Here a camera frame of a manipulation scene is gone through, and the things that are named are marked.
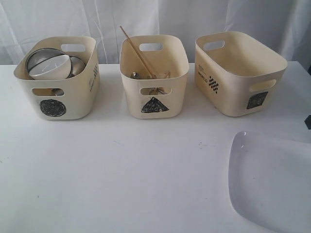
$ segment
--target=wooden chopstick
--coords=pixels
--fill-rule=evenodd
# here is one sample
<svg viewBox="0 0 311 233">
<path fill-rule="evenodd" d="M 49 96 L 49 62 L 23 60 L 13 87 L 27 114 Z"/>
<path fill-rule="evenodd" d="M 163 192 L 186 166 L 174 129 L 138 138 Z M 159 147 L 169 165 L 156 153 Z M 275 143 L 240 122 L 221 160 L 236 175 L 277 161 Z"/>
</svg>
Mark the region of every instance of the wooden chopstick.
<svg viewBox="0 0 311 233">
<path fill-rule="evenodd" d="M 130 42 L 132 48 L 134 49 L 134 51 L 136 52 L 137 56 L 140 58 L 141 62 L 144 64 L 144 66 L 146 67 L 146 69 L 148 70 L 148 72 L 150 73 L 151 77 L 153 79 L 156 79 L 156 76 L 154 75 L 154 73 L 150 70 L 150 68 L 148 67 L 148 65 L 146 64 L 146 62 L 144 61 L 143 57 L 141 56 L 140 52 L 137 50 L 137 48 L 135 47 L 135 45 L 133 44 L 132 40 L 130 39 L 130 37 L 127 35 L 127 33 L 125 32 L 125 30 L 123 29 L 122 26 L 120 26 L 122 32 L 124 33 L 124 35 L 126 36 L 126 38 L 128 39 L 128 41 Z"/>
</svg>

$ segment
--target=bin handle hole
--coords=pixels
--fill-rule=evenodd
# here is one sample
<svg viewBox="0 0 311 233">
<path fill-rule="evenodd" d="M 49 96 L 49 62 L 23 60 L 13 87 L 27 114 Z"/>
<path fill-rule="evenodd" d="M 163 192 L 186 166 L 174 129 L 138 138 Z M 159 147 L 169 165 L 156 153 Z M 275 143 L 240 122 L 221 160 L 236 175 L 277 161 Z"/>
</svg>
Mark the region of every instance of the bin handle hole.
<svg viewBox="0 0 311 233">
<path fill-rule="evenodd" d="M 220 49 L 225 46 L 225 41 L 224 40 L 218 40 L 218 41 L 213 41 L 213 42 L 208 42 L 203 45 L 203 50 L 204 51 L 209 51 L 209 50 L 215 50 L 215 49 Z"/>
<path fill-rule="evenodd" d="M 33 88 L 31 92 L 36 96 L 63 96 L 65 94 L 60 88 Z"/>
<path fill-rule="evenodd" d="M 144 96 L 168 95 L 172 92 L 170 87 L 145 87 L 140 90 Z"/>
<path fill-rule="evenodd" d="M 139 50 L 142 52 L 160 51 L 162 49 L 163 49 L 163 44 L 161 43 L 143 43 L 139 45 Z"/>
<path fill-rule="evenodd" d="M 83 44 L 62 44 L 60 48 L 64 52 L 84 52 L 86 50 Z"/>
<path fill-rule="evenodd" d="M 257 83 L 252 85 L 249 88 L 250 92 L 255 92 L 255 91 L 261 91 L 261 90 L 265 90 L 265 89 L 269 89 L 271 87 L 273 87 L 276 84 L 276 80 L 269 80 L 269 81 L 265 81 L 265 82 L 261 82 L 261 83 Z"/>
</svg>

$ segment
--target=white bowl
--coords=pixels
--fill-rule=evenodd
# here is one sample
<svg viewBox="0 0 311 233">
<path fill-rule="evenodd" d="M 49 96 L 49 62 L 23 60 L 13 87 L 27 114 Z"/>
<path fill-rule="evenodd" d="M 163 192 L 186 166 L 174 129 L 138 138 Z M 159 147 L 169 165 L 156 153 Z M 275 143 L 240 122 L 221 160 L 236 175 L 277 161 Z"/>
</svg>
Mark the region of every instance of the white bowl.
<svg viewBox="0 0 311 233">
<path fill-rule="evenodd" d="M 39 63 L 29 71 L 29 75 L 35 80 L 61 80 L 66 79 L 70 72 L 70 57 L 60 55 Z"/>
</svg>

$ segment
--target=black object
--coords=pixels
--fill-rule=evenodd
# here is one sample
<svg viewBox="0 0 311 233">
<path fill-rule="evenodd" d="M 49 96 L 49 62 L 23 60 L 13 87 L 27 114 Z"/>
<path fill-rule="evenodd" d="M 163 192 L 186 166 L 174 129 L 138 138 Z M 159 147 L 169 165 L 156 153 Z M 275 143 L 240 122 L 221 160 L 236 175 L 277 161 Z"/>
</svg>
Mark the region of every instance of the black object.
<svg viewBox="0 0 311 233">
<path fill-rule="evenodd" d="M 40 109 L 49 117 L 60 117 L 66 113 L 65 105 L 58 100 L 43 100 L 40 102 Z"/>
<path fill-rule="evenodd" d="M 217 94 L 219 84 L 211 76 L 209 77 L 208 85 Z"/>
<path fill-rule="evenodd" d="M 152 97 L 141 109 L 142 113 L 161 113 L 169 109 L 157 98 Z"/>
<path fill-rule="evenodd" d="M 246 109 L 252 109 L 252 108 L 262 106 L 264 100 L 266 99 L 267 94 L 268 94 L 268 91 L 251 96 L 251 98 L 249 98 Z"/>
<path fill-rule="evenodd" d="M 306 126 L 308 127 L 308 130 L 311 130 L 311 115 L 309 115 L 307 119 L 305 119 L 305 123 Z"/>
</svg>

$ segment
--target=checkered pattern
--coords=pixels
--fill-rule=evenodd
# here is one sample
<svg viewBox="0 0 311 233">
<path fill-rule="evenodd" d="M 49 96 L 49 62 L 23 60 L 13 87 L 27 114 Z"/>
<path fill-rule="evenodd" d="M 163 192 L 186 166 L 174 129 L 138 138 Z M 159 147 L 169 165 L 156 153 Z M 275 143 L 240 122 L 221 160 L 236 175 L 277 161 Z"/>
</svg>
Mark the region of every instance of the checkered pattern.
<svg viewBox="0 0 311 233">
<path fill-rule="evenodd" d="M 96 79 L 97 73 L 98 73 L 98 68 L 97 68 L 97 64 L 96 64 L 94 69 L 93 69 L 94 79 Z"/>
<path fill-rule="evenodd" d="M 217 94 L 218 93 L 218 86 L 219 84 L 210 76 L 209 77 L 209 83 L 208 85 L 210 86 L 211 89 Z"/>
</svg>

